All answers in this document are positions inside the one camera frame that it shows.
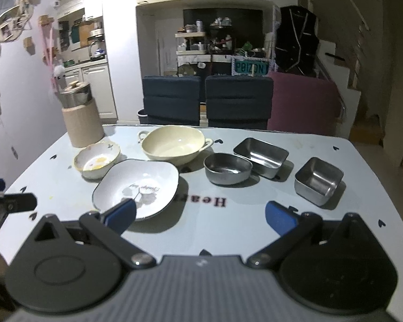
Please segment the square steel container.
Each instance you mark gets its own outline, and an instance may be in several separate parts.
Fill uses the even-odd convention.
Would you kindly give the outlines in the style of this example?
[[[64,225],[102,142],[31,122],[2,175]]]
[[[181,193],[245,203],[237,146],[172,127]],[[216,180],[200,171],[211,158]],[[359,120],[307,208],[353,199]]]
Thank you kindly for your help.
[[[295,175],[294,188],[303,199],[324,206],[336,193],[344,173],[336,166],[312,157]]]

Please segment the beige canister with steel lid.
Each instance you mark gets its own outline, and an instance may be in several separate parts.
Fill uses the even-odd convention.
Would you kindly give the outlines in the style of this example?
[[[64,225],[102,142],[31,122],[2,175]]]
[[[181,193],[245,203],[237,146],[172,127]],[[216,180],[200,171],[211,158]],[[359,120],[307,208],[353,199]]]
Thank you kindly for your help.
[[[62,104],[64,124],[73,147],[85,148],[105,136],[88,82],[71,82],[56,96]]]

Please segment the maroon chair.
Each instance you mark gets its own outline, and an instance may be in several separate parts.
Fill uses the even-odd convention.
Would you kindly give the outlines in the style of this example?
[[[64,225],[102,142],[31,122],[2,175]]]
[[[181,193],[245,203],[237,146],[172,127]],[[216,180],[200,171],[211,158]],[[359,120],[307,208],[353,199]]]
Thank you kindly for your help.
[[[342,110],[335,83],[279,72],[269,77],[273,80],[269,131],[334,136]]]

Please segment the teal prizon sign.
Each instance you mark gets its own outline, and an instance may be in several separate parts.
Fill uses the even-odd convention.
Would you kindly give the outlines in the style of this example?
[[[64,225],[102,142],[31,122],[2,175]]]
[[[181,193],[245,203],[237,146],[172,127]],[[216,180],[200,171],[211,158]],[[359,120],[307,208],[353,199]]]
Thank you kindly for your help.
[[[256,57],[232,57],[232,76],[267,76],[271,65],[270,59]]]

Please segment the cluttered white shelf unit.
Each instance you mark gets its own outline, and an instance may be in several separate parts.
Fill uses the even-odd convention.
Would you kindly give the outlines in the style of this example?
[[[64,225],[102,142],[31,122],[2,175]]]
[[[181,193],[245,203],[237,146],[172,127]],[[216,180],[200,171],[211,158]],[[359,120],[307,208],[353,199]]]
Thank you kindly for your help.
[[[177,76],[197,76],[207,68],[207,36],[204,24],[185,24],[175,34]]]

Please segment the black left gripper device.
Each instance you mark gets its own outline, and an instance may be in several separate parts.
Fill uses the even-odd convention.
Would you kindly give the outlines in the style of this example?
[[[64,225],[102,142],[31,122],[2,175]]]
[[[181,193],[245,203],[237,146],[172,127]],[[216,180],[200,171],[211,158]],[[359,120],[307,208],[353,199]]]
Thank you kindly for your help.
[[[0,225],[8,214],[33,211],[37,199],[32,193],[4,194],[6,183],[0,179]]]

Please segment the left dark blue chair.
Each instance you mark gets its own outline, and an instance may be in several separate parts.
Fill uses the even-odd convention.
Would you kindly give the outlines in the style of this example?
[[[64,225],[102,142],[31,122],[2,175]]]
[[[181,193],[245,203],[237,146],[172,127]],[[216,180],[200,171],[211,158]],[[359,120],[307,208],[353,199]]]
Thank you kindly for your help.
[[[201,79],[197,76],[146,76],[143,105],[149,124],[198,126]]]

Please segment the rectangular steel container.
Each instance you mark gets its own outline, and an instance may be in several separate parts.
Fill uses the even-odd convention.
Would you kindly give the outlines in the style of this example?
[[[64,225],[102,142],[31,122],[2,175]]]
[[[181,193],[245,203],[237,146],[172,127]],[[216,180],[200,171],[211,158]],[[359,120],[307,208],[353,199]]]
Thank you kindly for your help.
[[[267,179],[274,179],[287,160],[289,152],[270,143],[249,137],[241,141],[233,152],[250,161],[253,171]]]

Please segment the dark blue chair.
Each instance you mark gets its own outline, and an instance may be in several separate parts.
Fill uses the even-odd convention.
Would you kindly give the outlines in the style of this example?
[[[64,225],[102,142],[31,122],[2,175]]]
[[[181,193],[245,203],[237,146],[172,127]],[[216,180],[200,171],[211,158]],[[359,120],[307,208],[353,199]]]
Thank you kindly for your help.
[[[143,105],[149,124],[198,126],[201,79],[197,76],[146,76]]]
[[[274,82],[269,77],[208,76],[205,99],[208,125],[219,128],[267,129]]]

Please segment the cream two-handled ceramic bowl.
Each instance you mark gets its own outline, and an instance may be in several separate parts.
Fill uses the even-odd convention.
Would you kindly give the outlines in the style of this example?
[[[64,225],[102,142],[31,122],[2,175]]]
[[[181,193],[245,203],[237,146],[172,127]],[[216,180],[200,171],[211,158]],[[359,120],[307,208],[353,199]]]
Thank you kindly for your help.
[[[166,161],[183,166],[213,145],[213,140],[189,126],[160,126],[153,131],[140,131],[138,140],[143,153],[151,161]]]

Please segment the right dark blue chair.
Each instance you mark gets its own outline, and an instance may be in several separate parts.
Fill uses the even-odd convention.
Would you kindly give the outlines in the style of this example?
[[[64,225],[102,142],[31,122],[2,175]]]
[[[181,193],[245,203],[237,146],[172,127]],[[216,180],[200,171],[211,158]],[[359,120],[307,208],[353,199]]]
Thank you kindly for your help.
[[[205,99],[208,125],[219,128],[267,129],[274,82],[269,77],[208,76]]]

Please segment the round steel bowl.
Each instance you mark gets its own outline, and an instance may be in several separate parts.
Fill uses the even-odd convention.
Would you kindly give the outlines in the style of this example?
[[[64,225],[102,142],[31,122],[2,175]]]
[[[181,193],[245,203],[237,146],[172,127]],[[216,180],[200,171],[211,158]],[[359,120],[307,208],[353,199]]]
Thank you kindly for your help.
[[[237,185],[246,181],[253,164],[242,157],[227,153],[212,153],[204,160],[208,180],[215,185]]]

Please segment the white square plate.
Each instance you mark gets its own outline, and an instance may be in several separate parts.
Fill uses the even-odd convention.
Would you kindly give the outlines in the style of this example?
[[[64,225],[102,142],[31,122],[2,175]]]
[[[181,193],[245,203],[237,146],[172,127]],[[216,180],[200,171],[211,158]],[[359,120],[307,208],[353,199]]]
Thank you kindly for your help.
[[[92,203],[104,212],[126,199],[136,204],[136,220],[156,216],[173,201],[179,185],[177,167],[164,161],[127,159],[113,166],[96,186]]]

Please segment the small floral ceramic bowl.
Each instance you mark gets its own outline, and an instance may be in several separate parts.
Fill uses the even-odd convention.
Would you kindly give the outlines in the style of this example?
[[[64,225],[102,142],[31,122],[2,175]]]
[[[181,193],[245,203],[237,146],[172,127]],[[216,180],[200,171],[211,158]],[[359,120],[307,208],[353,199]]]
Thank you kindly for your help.
[[[120,160],[121,149],[114,142],[97,142],[82,149],[73,166],[86,180],[101,180]]]

